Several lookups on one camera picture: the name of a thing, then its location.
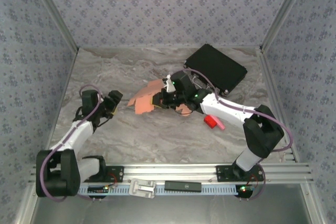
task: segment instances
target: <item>wire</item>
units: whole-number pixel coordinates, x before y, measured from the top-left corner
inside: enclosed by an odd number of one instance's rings
[[[81,125],[81,124],[83,124],[85,121],[86,121],[86,119],[88,119],[90,116],[92,116],[95,112],[96,112],[96,110],[98,109],[98,107],[99,107],[99,105],[100,105],[100,103],[101,103],[101,98],[102,98],[102,95],[101,95],[101,92],[100,92],[100,90],[99,90],[99,88],[98,87],[96,87],[95,85],[92,85],[92,84],[86,84],[86,85],[84,85],[84,86],[82,86],[81,88],[80,88],[80,90],[79,90],[79,95],[81,96],[81,92],[82,92],[82,90],[84,89],[84,88],[86,88],[86,87],[92,87],[92,88],[94,88],[97,92],[98,92],[98,103],[97,103],[97,105],[95,106],[95,108],[85,117],[85,118],[83,118],[75,127],[73,127],[72,128],[72,130],[69,132],[69,134],[68,135],[66,135],[66,137],[64,138],[64,140],[62,141],[62,143],[61,144],[59,144],[56,148],[54,148],[48,155],[47,155],[47,157],[43,160],[43,162],[42,162],[42,166],[41,166],[41,169],[40,169],[40,183],[41,183],[41,188],[42,188],[42,190],[43,190],[43,192],[44,192],[44,194],[49,198],[49,199],[51,199],[51,200],[53,200],[53,201],[56,201],[56,202],[62,202],[62,201],[64,201],[65,199],[66,199],[66,197],[63,197],[62,199],[58,199],[58,198],[56,198],[56,197],[54,197],[54,196],[52,196],[50,193],[49,193],[49,191],[48,191],[48,189],[46,188],[46,185],[45,185],[45,183],[44,183],[44,169],[45,169],[45,167],[46,167],[46,165],[47,165],[47,163],[48,163],[48,161],[50,160],[50,158],[70,139],[70,137],[72,136],[72,134],[74,133],[74,131]]]
[[[109,173],[109,175],[111,175],[114,178],[114,182],[113,182],[113,184],[111,184],[111,186],[117,185],[118,184],[117,177],[113,173]]]
[[[260,195],[261,195],[261,194],[264,192],[264,190],[265,190],[265,187],[266,187],[266,175],[265,175],[265,171],[264,171],[263,167],[262,167],[259,163],[257,163],[257,166],[260,167],[261,172],[263,173],[264,182],[263,182],[262,188],[260,189],[260,191],[259,191],[255,196],[252,196],[252,197],[250,197],[250,198],[248,198],[248,199],[241,198],[241,199],[243,199],[243,200],[245,200],[245,201],[250,201],[250,200],[254,200],[254,199],[259,198]]]
[[[104,121],[104,122],[102,122],[101,124],[99,124],[99,125],[97,126],[97,128],[100,127],[100,126],[102,126],[102,125],[104,125],[104,124],[106,124],[109,120],[110,120],[110,118],[108,118],[106,121]]]
[[[273,118],[270,115],[261,113],[259,111],[249,110],[249,109],[242,109],[242,108],[239,108],[239,107],[227,104],[227,103],[225,103],[225,102],[223,102],[222,100],[219,99],[218,92],[217,92],[215,86],[211,83],[211,81],[208,79],[208,77],[206,77],[204,74],[202,74],[201,72],[199,72],[199,71],[197,71],[195,69],[191,69],[191,68],[182,69],[182,70],[179,70],[177,72],[180,72],[180,71],[191,71],[191,72],[198,73],[200,76],[202,76],[210,84],[210,86],[214,89],[216,100],[220,104],[222,104],[222,105],[224,105],[224,106],[226,106],[226,107],[228,107],[230,109],[234,109],[234,110],[243,111],[243,112],[252,113],[252,114],[255,114],[255,115],[258,115],[258,116],[262,116],[262,117],[267,118],[268,120],[271,120],[272,122],[275,122],[278,125],[280,125],[287,132],[287,134],[289,136],[289,143],[288,143],[287,146],[285,146],[283,148],[280,148],[280,149],[275,149],[272,152],[282,152],[282,151],[285,151],[285,150],[288,150],[289,148],[291,148],[291,146],[293,144],[293,135],[292,135],[291,131],[283,123],[281,123],[279,120]]]
[[[257,188],[259,181],[257,179],[257,176],[254,175],[254,174],[251,174],[250,179],[248,180],[246,186],[248,186],[248,184],[251,182],[251,178],[254,178],[256,180],[256,182],[257,182],[256,188]]]
[[[200,89],[202,89],[201,85],[197,84],[197,83],[194,81],[195,78],[196,78],[196,76],[193,77],[193,79],[192,79],[191,82],[192,82],[194,85],[198,86]]]

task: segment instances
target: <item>wall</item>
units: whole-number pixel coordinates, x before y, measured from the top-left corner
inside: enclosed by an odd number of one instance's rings
[[[259,45],[283,0],[54,0],[78,46]]]
[[[12,223],[73,58],[40,0],[0,0],[0,223]]]
[[[269,51],[302,162],[336,223],[336,0],[297,0]]]

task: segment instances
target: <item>black case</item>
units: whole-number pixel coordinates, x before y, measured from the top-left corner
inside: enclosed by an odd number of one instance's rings
[[[203,45],[184,62],[185,68],[198,70],[218,89],[221,96],[228,95],[245,77],[247,70],[209,44]],[[207,81],[195,74],[203,83]]]

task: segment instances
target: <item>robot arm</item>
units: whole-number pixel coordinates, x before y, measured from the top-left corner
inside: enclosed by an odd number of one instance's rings
[[[237,180],[246,178],[249,171],[256,167],[256,164],[262,159],[267,158],[284,136],[284,132],[278,124],[250,113],[250,111],[258,111],[275,118],[265,105],[254,108],[223,98],[217,100],[214,93],[205,89],[196,89],[188,75],[183,72],[172,75],[171,82],[174,84],[175,91],[168,92],[166,89],[162,89],[153,97],[155,105],[175,109],[184,103],[192,111],[214,115],[244,130],[247,147],[230,168]],[[220,100],[229,106],[222,105],[219,103]]]
[[[36,193],[39,197],[46,196],[40,181],[42,163],[49,153],[60,145],[61,147],[52,155],[43,171],[45,187],[52,196],[74,196],[81,182],[88,178],[99,181],[106,176],[106,165],[102,156],[89,156],[77,162],[76,155],[84,142],[101,125],[100,119],[109,120],[113,117],[121,98],[122,94],[119,91],[111,91],[107,97],[102,99],[95,113],[86,121],[82,121],[98,103],[97,91],[87,90],[82,93],[82,107],[77,110],[70,130],[51,149],[40,151],[37,154]]]

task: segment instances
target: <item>bracket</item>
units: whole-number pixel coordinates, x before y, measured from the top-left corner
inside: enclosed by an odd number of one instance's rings
[[[123,178],[124,178],[124,167],[123,166],[106,166],[106,175],[103,178],[97,180],[97,179],[92,179],[90,177],[89,179],[85,180],[85,183],[90,183],[90,182],[91,183],[92,182],[111,183],[111,182],[114,182],[114,177],[116,177],[118,183],[123,182]]]
[[[262,171],[260,167],[257,165],[252,167],[250,171],[245,172],[244,176],[242,176],[241,179],[237,178],[237,176],[234,175],[232,165],[217,165],[216,166],[216,175],[217,175],[218,182],[247,182],[249,180],[253,182],[255,178],[251,177],[252,174],[257,177],[259,182],[264,181],[264,178],[262,176]]]

